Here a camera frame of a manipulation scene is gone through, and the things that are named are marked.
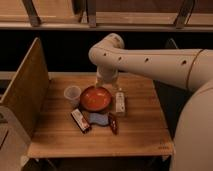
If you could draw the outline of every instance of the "plastic cup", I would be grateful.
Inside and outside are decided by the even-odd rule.
[[[64,90],[64,97],[68,99],[73,108],[77,108],[80,103],[81,89],[78,86],[68,86]]]

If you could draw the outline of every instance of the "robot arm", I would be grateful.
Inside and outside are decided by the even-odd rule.
[[[122,38],[109,34],[89,51],[97,79],[116,82],[118,70],[143,75],[190,91],[213,78],[213,51],[203,49],[125,50]]]
[[[170,171],[212,170],[213,51],[123,48],[121,37],[110,34],[90,49],[98,82],[115,83],[117,70],[123,70],[196,91],[180,114]]]

